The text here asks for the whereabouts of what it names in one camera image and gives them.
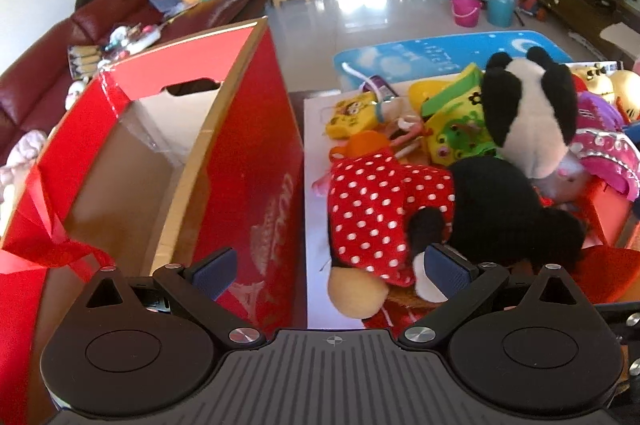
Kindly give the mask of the Minnie plush polka-dot dress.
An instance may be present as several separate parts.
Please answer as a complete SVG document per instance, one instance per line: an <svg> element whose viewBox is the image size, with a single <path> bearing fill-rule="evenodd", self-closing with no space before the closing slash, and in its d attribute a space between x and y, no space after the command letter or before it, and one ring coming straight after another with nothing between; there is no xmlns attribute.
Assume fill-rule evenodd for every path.
<svg viewBox="0 0 640 425"><path fill-rule="evenodd" d="M582 223L544 206L525 174L506 160L472 156L449 167L404 163L380 150L331 165L326 180L334 308L357 320L393 301L412 313L446 301L427 249L447 245L471 265L526 261L571 266Z"/></svg>

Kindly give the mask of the panda plush toy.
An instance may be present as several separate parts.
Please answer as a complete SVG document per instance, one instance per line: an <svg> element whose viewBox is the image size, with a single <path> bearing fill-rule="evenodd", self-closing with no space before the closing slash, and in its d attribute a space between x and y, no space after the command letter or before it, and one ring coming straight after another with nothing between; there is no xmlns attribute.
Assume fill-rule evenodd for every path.
<svg viewBox="0 0 640 425"><path fill-rule="evenodd" d="M499 154L529 179L561 164L577 131L577 92L570 69L542 47L523 58L497 52L480 82L486 128Z"/></svg>

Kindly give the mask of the pink toy house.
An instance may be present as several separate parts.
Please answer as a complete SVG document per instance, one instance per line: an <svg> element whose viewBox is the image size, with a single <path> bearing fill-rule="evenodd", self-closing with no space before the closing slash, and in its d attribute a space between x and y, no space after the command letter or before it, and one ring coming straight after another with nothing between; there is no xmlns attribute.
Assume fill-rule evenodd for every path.
<svg viewBox="0 0 640 425"><path fill-rule="evenodd" d="M623 132L616 108L588 91L577 93L577 130L570 151L589 174L634 202L639 196L639 150Z"/></svg>

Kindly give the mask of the red cardboard box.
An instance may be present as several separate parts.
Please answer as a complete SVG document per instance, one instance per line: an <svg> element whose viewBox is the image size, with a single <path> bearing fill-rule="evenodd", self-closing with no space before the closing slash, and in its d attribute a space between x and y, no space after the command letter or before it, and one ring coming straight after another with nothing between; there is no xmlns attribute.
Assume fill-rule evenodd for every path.
<svg viewBox="0 0 640 425"><path fill-rule="evenodd" d="M40 358L104 269L141 279L233 249L215 304L271 334L294 318L303 142L266 20L107 67L55 127L1 239L1 419L52 413Z"/></svg>

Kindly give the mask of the green yellow cloth book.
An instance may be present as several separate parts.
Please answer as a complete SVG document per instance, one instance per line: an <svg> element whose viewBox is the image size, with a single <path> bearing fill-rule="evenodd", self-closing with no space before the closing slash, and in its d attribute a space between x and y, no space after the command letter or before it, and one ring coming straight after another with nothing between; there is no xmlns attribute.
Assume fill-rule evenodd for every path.
<svg viewBox="0 0 640 425"><path fill-rule="evenodd" d="M469 64L455 81L422 104L426 148L432 163L448 167L470 156L497 154L485 122L482 78L480 68Z"/></svg>

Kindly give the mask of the yellow SpongeBob plush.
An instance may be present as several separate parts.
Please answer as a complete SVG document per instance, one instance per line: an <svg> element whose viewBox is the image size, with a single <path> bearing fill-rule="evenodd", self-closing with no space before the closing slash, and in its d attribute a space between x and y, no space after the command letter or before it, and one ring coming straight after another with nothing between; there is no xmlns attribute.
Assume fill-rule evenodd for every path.
<svg viewBox="0 0 640 425"><path fill-rule="evenodd" d="M381 124L378 97L374 92L363 92L335 104L333 114L326 123L326 134L331 139L344 140Z"/></svg>

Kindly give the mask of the blue play mat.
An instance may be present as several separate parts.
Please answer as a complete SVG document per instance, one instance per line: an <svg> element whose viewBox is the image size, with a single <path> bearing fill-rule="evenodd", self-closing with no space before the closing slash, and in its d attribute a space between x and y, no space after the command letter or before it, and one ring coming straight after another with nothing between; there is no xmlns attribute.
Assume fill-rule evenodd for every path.
<svg viewBox="0 0 640 425"><path fill-rule="evenodd" d="M374 44L337 53L334 70L343 91L361 87L363 76L380 76L390 85L436 76L456 75L467 65L483 67L496 52L524 56L542 47L552 59L572 58L546 36L533 30L455 34Z"/></svg>

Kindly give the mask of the dark red leather sofa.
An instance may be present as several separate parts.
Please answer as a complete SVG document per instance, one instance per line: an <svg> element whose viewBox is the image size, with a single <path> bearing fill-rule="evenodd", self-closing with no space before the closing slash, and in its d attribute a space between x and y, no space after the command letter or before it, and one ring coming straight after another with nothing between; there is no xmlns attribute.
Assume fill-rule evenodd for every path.
<svg viewBox="0 0 640 425"><path fill-rule="evenodd" d="M160 42L256 18L268 0L208 0L179 15L162 30ZM52 26L1 75L1 159L30 130L50 131L65 114L72 78L69 46L105 44L119 25L160 24L149 0L92 0Z"/></svg>

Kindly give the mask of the pink plastic bucket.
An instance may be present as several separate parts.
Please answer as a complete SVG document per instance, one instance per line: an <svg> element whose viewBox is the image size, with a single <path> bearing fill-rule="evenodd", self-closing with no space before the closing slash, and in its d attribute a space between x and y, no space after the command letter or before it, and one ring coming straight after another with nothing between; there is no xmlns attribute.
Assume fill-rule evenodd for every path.
<svg viewBox="0 0 640 425"><path fill-rule="evenodd" d="M480 0L451 0L451 13L457 26L472 28L477 26L482 12Z"/></svg>

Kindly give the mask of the blue plastic bucket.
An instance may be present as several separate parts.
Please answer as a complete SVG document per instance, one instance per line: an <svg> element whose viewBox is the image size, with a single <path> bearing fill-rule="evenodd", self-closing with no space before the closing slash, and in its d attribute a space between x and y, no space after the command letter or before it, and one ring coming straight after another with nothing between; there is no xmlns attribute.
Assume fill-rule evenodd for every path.
<svg viewBox="0 0 640 425"><path fill-rule="evenodd" d="M497 27L510 27L517 3L518 0L486 0L488 22Z"/></svg>

